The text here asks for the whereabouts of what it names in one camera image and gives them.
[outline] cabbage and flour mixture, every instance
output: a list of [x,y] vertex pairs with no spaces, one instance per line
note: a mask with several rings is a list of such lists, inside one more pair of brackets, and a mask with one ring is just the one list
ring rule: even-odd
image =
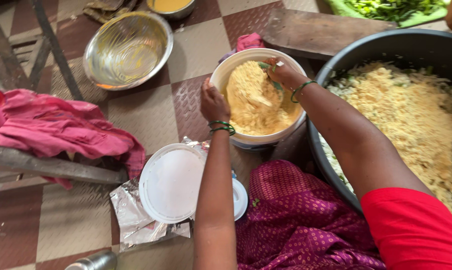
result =
[[[447,82],[424,70],[376,62],[350,70],[348,78],[327,88],[373,122],[452,212],[452,87]],[[320,140],[333,169],[352,190],[331,148]]]
[[290,101],[291,93],[274,88],[256,61],[237,66],[226,87],[231,106],[231,125],[239,133],[269,135],[290,126],[299,108]]

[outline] pink cloth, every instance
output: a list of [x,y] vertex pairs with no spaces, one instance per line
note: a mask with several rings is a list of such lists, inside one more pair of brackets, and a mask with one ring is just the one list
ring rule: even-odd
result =
[[285,160],[251,171],[236,221],[239,270],[385,270],[369,227],[323,181]]
[[237,39],[236,50],[238,52],[252,48],[265,48],[264,42],[258,33],[245,34]]
[[245,34],[244,36],[240,36],[237,39],[237,46],[230,52],[226,53],[219,59],[219,64],[221,64],[224,60],[226,60],[231,55],[236,52],[240,52],[246,49],[252,48],[265,48],[264,43],[261,39],[261,36],[257,33]]
[[[114,156],[126,165],[130,178],[140,174],[144,148],[133,135],[105,120],[98,106],[26,89],[9,91],[6,97],[0,146],[38,157],[53,157],[62,151],[81,153],[90,159]],[[66,179],[44,178],[72,188]]]

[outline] large black pot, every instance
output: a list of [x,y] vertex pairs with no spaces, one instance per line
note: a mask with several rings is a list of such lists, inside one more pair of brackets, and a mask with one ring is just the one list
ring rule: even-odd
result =
[[[323,87],[327,86],[333,71],[338,77],[356,64],[362,65],[371,61],[393,61],[393,65],[402,69],[411,66],[414,66],[414,69],[433,66],[433,73],[450,79],[452,85],[452,34],[435,30],[402,29],[369,35],[345,47],[331,58],[319,71],[316,81]],[[326,181],[345,202],[362,214],[358,199],[339,179],[328,162],[319,142],[318,130],[309,117],[306,121],[309,145]]]

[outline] checkered tile floor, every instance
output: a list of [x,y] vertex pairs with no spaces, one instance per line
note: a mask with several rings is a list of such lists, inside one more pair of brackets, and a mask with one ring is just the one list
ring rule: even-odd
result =
[[[29,0],[0,5],[0,24],[9,37],[39,34]],[[199,112],[199,86],[217,61],[234,48],[236,39],[264,30],[272,8],[331,13],[323,0],[197,0],[193,13],[171,22],[174,48],[167,64],[148,82],[120,92],[108,92],[89,82],[82,68],[84,49],[101,26],[82,14],[89,0],[43,0],[49,21],[86,101],[98,104],[109,120],[144,145],[149,156],[183,136],[205,140],[206,120]],[[138,10],[145,10],[139,3]],[[448,31],[443,21],[420,26]],[[318,70],[324,62],[310,61]],[[38,92],[63,99],[71,95],[50,57]],[[307,148],[305,126],[289,144]],[[285,143],[272,158],[287,158]],[[259,154],[231,149],[238,178],[248,186],[249,172],[261,163]],[[308,150],[298,162],[311,160]],[[0,194],[0,270],[63,270],[74,260],[102,249],[118,250],[119,229],[108,193],[113,187],[75,182],[70,191],[57,185],[26,187]],[[119,270],[192,268],[192,239],[176,237],[119,256]]]

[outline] hand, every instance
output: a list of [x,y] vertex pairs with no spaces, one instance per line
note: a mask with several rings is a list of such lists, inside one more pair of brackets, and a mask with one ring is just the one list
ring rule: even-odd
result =
[[[283,62],[284,65],[276,66],[273,72],[272,68],[279,61]],[[294,91],[294,89],[298,88],[301,84],[311,80],[295,71],[283,57],[272,57],[264,62],[271,65],[271,67],[267,70],[268,76],[271,80],[280,83],[283,89]]]
[[207,78],[201,86],[201,113],[206,120],[229,123],[231,110],[226,99]]

